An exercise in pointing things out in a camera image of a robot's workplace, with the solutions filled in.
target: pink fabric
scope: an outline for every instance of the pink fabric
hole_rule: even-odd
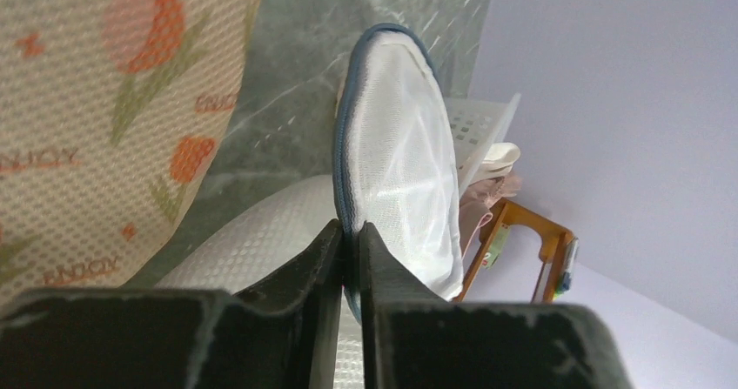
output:
[[[501,198],[515,196],[520,190],[522,180],[512,172],[503,178],[489,178],[473,183],[466,188],[459,201],[459,233],[461,255],[474,238],[477,231],[490,221],[492,213],[489,211]]]

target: green marble surface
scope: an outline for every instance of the green marble surface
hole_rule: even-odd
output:
[[[331,172],[333,112],[352,47],[376,23],[413,30],[445,96],[465,97],[489,0],[262,0],[227,134],[170,242],[127,286],[152,286],[223,225]]]

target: white wall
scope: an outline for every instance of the white wall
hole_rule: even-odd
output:
[[[539,249],[535,232],[513,228],[500,258],[478,273],[465,301],[530,301]],[[635,389],[738,387],[738,345],[583,265],[574,269],[572,290],[556,302],[600,315]]]
[[[582,264],[733,341],[736,13],[738,0],[492,0],[470,90],[522,93],[507,136],[519,201],[580,236]]]
[[[738,345],[582,265],[572,285],[557,302],[600,315],[634,388],[738,387]]]

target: black clamp jaw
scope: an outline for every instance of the black clamp jaw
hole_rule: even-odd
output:
[[[586,308],[448,303],[372,224],[348,245],[333,220],[235,296],[22,294],[0,318],[0,388],[331,388],[345,272],[359,278],[367,389],[631,387]]]

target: orange tulip print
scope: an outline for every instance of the orange tulip print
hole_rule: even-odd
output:
[[[177,184],[177,189],[171,193],[170,187],[163,176],[150,184],[151,196],[158,208],[174,224],[185,199],[187,185],[199,178],[210,166],[215,157],[216,141],[208,137],[184,137],[179,141],[177,149],[171,156],[169,165],[170,179]]]
[[[187,30],[182,0],[113,0],[105,9],[103,44],[123,74],[113,112],[113,145],[120,144],[160,91],[205,55],[195,43],[207,18]]]

